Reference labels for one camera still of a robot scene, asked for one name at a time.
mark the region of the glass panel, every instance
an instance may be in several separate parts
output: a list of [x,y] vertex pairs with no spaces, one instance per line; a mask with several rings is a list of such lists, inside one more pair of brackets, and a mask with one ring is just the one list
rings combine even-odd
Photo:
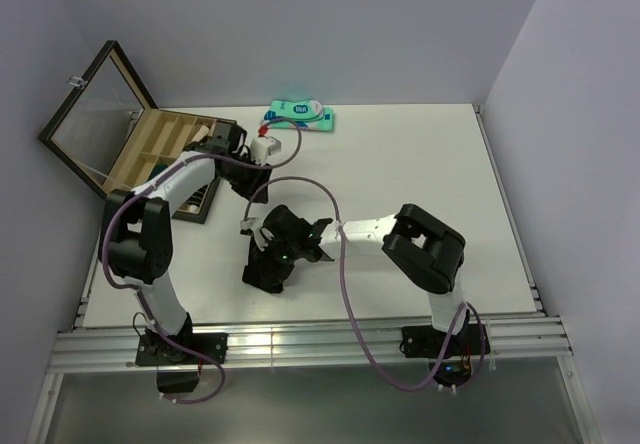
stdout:
[[52,141],[98,184],[104,184],[143,110],[109,57],[56,129]]
[[[388,367],[407,383],[427,372]],[[203,373],[207,389],[217,378]],[[578,436],[550,358],[498,361],[456,397],[396,391],[368,366],[230,370],[218,396],[191,406],[158,400],[154,372],[68,375],[47,442],[565,444]]]

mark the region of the white table surface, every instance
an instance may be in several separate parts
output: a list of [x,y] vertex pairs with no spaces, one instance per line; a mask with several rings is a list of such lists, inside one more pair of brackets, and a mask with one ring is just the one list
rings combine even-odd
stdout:
[[[415,203],[467,240],[461,282],[465,299],[483,314],[535,312],[529,283],[509,225],[491,163],[471,105],[333,106],[333,133],[305,132],[298,158],[272,177],[299,175],[325,184],[337,197],[343,220],[392,214]],[[255,135],[263,107],[188,109],[236,119]],[[294,130],[273,130],[283,151],[294,148]],[[172,221],[170,267],[178,298],[195,323],[263,323],[345,319],[336,263],[298,261],[280,295],[242,282],[249,238],[239,234],[246,201],[223,182],[204,225]],[[269,189],[264,216],[286,204],[313,222],[333,217],[319,190],[285,182]],[[100,266],[93,274],[85,327],[130,326],[139,310],[133,293],[111,289]],[[352,257],[347,286],[356,316],[429,316],[427,295],[390,260]]]

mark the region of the metal frame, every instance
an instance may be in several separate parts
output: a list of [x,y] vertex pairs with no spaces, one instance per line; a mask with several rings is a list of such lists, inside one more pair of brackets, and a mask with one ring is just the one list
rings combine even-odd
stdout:
[[36,404],[31,428],[25,441],[28,444],[44,444],[46,442],[63,378],[62,374],[47,374],[44,377],[40,398]]
[[[537,312],[530,314],[483,316],[491,341],[492,353],[488,369],[496,368],[496,360],[508,358],[557,357],[569,401],[576,416],[582,442],[602,442],[586,394],[573,364],[573,351],[559,317],[548,317],[529,269],[522,242],[509,208],[502,180],[480,116],[476,118],[496,176],[500,194],[513,230]],[[138,368],[134,361],[138,336],[132,329],[90,330],[83,327],[84,313],[90,294],[90,278],[96,260],[91,264],[89,279],[82,295],[75,329],[56,339],[47,376],[33,418],[28,443],[46,439],[55,409],[57,395],[65,374],[156,372],[157,368]],[[429,324],[430,319],[404,318],[364,320],[360,328],[371,351],[380,363],[411,362],[399,351],[401,328]],[[226,368],[277,368],[366,364],[348,321],[268,323],[264,325],[195,326],[194,332],[226,332],[229,334]],[[162,370],[191,370],[195,366],[170,366]]]
[[596,418],[589,405],[587,394],[578,377],[573,357],[558,357],[558,365],[560,366],[560,373],[567,389],[573,414],[576,417],[576,424],[582,442],[585,444],[602,444],[604,441],[600,436],[600,431],[598,431]]

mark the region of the open box lid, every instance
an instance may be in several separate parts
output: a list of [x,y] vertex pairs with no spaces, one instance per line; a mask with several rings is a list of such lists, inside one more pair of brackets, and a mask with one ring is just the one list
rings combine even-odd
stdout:
[[117,41],[107,41],[38,139],[102,198],[136,127],[156,103]]

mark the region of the wooden box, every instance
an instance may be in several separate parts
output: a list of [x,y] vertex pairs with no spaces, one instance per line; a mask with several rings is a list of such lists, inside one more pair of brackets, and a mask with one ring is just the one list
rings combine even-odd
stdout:
[[[102,198],[144,184],[217,122],[158,109],[116,41],[107,41],[39,139]],[[219,179],[199,189],[174,218],[204,223]]]

